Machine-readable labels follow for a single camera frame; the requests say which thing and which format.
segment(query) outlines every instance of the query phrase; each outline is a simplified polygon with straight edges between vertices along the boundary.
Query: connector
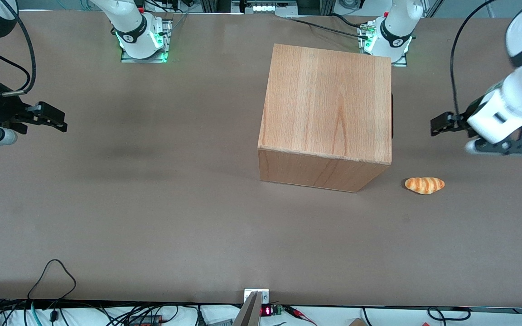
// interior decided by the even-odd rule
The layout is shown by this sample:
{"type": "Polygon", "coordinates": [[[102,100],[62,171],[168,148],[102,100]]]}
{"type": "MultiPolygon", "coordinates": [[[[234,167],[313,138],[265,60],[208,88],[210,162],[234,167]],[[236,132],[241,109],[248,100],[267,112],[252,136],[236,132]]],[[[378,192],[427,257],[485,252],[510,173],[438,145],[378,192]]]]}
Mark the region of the connector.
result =
{"type": "Polygon", "coordinates": [[[203,318],[201,309],[197,310],[197,326],[207,326],[207,322],[205,322],[205,318],[203,318]]]}
{"type": "Polygon", "coordinates": [[[53,310],[49,313],[49,322],[54,322],[58,320],[58,312],[56,310],[53,310]]]}

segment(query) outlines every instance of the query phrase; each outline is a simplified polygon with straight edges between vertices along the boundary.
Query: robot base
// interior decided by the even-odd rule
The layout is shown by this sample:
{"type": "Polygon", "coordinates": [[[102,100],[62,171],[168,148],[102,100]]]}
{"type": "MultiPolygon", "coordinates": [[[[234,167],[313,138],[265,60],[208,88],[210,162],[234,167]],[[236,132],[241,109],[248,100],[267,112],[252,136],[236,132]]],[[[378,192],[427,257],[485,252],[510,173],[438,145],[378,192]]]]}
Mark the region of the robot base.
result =
{"type": "Polygon", "coordinates": [[[120,56],[120,62],[133,62],[133,63],[166,63],[168,61],[168,49],[170,46],[170,32],[172,31],[172,20],[162,20],[162,29],[159,30],[160,25],[157,26],[157,33],[162,33],[161,35],[155,34],[154,41],[156,43],[161,43],[162,47],[154,52],[148,58],[132,58],[130,57],[120,46],[122,49],[122,55],[120,56]]]}

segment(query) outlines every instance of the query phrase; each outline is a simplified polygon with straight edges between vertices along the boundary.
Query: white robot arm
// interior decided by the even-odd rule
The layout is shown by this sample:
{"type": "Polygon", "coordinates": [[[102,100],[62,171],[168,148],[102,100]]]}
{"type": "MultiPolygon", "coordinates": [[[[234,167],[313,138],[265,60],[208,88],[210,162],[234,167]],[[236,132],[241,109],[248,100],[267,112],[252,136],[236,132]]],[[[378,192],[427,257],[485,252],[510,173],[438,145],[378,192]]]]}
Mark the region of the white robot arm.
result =
{"type": "Polygon", "coordinates": [[[91,0],[110,19],[120,46],[132,58],[143,59],[164,46],[162,18],[140,13],[132,0],[91,0]]]}
{"type": "Polygon", "coordinates": [[[522,10],[506,31],[506,49],[515,70],[487,90],[465,113],[445,113],[431,121],[431,135],[467,130],[466,151],[471,154],[522,155],[522,10]],[[520,130],[518,139],[510,138],[520,130]]]}
{"type": "Polygon", "coordinates": [[[358,28],[358,33],[369,37],[361,41],[361,48],[365,53],[398,62],[408,51],[412,32],[422,13],[421,0],[392,0],[387,14],[358,28]]]}

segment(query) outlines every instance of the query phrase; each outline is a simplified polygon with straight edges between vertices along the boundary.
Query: wooden box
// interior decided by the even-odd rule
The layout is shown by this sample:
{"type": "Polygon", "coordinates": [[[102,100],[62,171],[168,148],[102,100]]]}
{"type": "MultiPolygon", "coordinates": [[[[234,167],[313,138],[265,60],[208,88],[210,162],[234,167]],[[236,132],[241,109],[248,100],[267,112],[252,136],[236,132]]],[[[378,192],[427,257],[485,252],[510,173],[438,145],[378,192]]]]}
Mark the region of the wooden box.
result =
{"type": "Polygon", "coordinates": [[[357,192],[392,161],[390,59],[275,44],[261,180],[357,192]]]}

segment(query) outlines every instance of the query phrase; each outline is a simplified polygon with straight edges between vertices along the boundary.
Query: white floor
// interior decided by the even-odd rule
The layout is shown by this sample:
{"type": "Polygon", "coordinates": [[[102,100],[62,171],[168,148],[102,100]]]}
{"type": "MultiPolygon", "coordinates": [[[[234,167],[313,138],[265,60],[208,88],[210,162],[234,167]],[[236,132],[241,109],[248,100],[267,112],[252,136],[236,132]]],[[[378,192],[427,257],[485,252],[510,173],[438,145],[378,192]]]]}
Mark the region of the white floor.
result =
{"type": "MultiPolygon", "coordinates": [[[[130,311],[131,308],[119,307],[106,309],[112,317],[130,311]]],[[[311,318],[318,326],[348,326],[355,318],[364,318],[360,308],[338,307],[296,307],[308,318],[311,318]]],[[[36,310],[42,326],[50,326],[49,313],[51,310],[36,310]]],[[[163,307],[158,314],[166,320],[174,315],[176,308],[163,307]]],[[[207,324],[233,319],[238,314],[238,308],[228,305],[201,306],[203,317],[207,324]]],[[[64,309],[64,315],[69,326],[107,326],[108,318],[96,309],[76,308],[64,309]]],[[[372,326],[422,326],[427,322],[430,326],[443,326],[441,322],[432,320],[426,314],[426,310],[405,309],[367,309],[372,326]]],[[[445,317],[458,318],[466,313],[444,312],[445,317]]],[[[61,316],[55,322],[56,326],[66,325],[61,316]]],[[[177,316],[166,323],[168,326],[194,326],[197,320],[195,309],[180,307],[177,316]]],[[[286,326],[311,326],[309,322],[298,320],[288,314],[261,318],[261,326],[274,326],[286,322],[286,326]]],[[[23,310],[14,312],[8,320],[8,326],[25,326],[23,310]]],[[[27,326],[37,326],[31,311],[27,311],[27,326]]],[[[470,319],[465,321],[448,321],[447,326],[522,326],[522,314],[509,313],[472,313],[470,319]]]]}

